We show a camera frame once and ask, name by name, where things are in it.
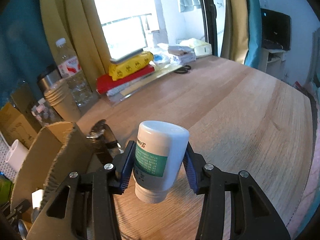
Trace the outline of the cardboard box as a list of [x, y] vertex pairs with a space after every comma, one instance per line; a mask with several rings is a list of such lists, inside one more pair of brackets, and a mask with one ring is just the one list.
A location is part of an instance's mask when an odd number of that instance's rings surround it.
[[31, 201], [31, 194], [44, 190], [48, 199], [58, 185], [76, 171], [86, 174], [101, 167], [95, 148], [73, 122], [56, 122], [43, 127], [31, 147], [15, 179], [11, 207], [23, 200]]

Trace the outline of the white pill bottle teal label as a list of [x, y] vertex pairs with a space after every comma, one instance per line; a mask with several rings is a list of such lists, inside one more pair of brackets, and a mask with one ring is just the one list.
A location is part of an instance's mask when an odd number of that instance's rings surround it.
[[148, 204], [165, 200], [189, 142], [189, 131], [176, 124], [148, 120], [139, 124], [133, 177], [135, 194]]

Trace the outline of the green snack bag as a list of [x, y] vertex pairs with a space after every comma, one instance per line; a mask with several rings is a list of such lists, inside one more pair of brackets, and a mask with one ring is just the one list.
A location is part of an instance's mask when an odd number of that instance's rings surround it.
[[11, 195], [12, 181], [10, 181], [4, 174], [0, 176], [0, 206], [9, 201]]

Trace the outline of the white desk lamp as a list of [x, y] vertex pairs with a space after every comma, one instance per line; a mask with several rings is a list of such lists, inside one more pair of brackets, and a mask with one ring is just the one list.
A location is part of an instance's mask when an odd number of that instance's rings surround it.
[[13, 168], [15, 172], [19, 172], [28, 154], [28, 149], [18, 139], [10, 146], [2, 133], [1, 138], [9, 148], [5, 155], [5, 163]]

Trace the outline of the white woven plastic basket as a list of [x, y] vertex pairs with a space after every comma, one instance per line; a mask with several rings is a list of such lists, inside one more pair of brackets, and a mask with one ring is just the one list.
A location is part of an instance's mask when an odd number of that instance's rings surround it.
[[10, 181], [14, 182], [17, 172], [5, 162], [5, 157], [9, 151], [9, 146], [7, 143], [1, 138], [0, 142], [0, 171], [4, 174]]

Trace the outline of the patterned glass jar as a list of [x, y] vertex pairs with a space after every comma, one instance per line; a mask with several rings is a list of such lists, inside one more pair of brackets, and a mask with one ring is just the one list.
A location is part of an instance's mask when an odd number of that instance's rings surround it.
[[41, 98], [37, 104], [31, 108], [31, 113], [42, 127], [62, 121], [61, 116], [59, 116], [45, 98]]

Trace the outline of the brown lamp carton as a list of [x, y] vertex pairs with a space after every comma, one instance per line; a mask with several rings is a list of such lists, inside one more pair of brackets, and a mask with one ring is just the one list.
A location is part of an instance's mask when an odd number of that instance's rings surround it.
[[31, 88], [26, 82], [21, 82], [9, 95], [1, 108], [1, 132], [8, 144], [16, 139], [23, 146], [30, 148], [41, 129], [41, 124], [31, 113], [37, 104]]

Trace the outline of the stack of paper cups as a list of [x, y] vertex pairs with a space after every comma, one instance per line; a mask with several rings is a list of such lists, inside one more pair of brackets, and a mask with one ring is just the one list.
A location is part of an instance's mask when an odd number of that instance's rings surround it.
[[64, 79], [57, 81], [47, 89], [44, 97], [63, 120], [77, 122], [80, 119], [80, 110]]

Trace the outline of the red book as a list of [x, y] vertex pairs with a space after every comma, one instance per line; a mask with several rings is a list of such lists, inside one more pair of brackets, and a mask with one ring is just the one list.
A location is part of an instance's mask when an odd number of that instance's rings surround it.
[[132, 80], [135, 80], [137, 78], [149, 75], [155, 71], [154, 67], [150, 64], [148, 64], [146, 67], [140, 69], [139, 71], [124, 77], [122, 79], [119, 79], [117, 81], [113, 81], [112, 77], [110, 77], [108, 74], [102, 75], [101, 77], [97, 78], [96, 82], [96, 91], [98, 94], [102, 95], [109, 90], [118, 87], [122, 84], [125, 84], [127, 82], [130, 82]]

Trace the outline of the stainless steel thermos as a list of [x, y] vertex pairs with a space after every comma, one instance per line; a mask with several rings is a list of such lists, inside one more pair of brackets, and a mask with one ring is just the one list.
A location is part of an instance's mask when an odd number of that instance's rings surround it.
[[47, 66], [44, 72], [37, 77], [37, 85], [41, 92], [45, 92], [50, 89], [57, 81], [62, 77], [56, 64], [50, 64]]

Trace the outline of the clear water bottle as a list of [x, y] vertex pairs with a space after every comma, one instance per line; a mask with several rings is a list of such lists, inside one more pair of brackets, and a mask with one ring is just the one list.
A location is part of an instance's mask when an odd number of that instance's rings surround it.
[[55, 61], [60, 75], [68, 83], [72, 96], [78, 107], [84, 107], [92, 99], [89, 87], [76, 52], [67, 46], [65, 38], [55, 42], [57, 55]]

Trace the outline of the yellow tissue pack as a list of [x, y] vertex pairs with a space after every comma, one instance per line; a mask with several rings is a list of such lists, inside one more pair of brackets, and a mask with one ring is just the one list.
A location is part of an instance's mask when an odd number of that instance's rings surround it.
[[112, 63], [108, 69], [108, 74], [113, 81], [123, 79], [147, 66], [153, 58], [154, 56], [151, 52], [144, 51], [121, 63]]

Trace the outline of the white tv stand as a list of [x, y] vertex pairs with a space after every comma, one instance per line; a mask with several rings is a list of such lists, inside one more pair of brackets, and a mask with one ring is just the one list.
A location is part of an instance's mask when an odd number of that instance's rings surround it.
[[258, 70], [266, 73], [272, 68], [279, 68], [286, 61], [287, 51], [281, 49], [262, 48], [260, 52], [260, 60]]

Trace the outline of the white power bank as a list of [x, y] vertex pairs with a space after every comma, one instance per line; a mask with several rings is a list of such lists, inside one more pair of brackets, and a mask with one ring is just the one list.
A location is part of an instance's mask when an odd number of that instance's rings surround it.
[[110, 62], [111, 62], [112, 64], [120, 64], [120, 63], [122, 63], [122, 62], [124, 62], [124, 61], [126, 61], [126, 60], [128, 60], [128, 59], [130, 59], [130, 58], [132, 58], [132, 57], [134, 57], [134, 56], [142, 53], [143, 51], [144, 51], [144, 50], [143, 50], [142, 48], [140, 48], [140, 49], [137, 49], [137, 50], [135, 50], [135, 51], [133, 51], [133, 52], [131, 52], [131, 53], [129, 53], [129, 54], [127, 54], [127, 55], [119, 58], [119, 59], [111, 58], [111, 59], [110, 59]]

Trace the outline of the black scissors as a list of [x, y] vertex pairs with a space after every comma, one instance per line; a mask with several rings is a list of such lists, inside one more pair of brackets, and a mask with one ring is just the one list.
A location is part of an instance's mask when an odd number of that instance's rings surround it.
[[187, 74], [191, 70], [190, 65], [182, 66], [174, 71], [176, 74]]

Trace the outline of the black monitor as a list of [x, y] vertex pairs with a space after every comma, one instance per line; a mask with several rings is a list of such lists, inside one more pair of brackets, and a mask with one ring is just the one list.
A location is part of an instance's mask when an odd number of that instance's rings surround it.
[[262, 47], [291, 49], [291, 17], [282, 12], [261, 8]]

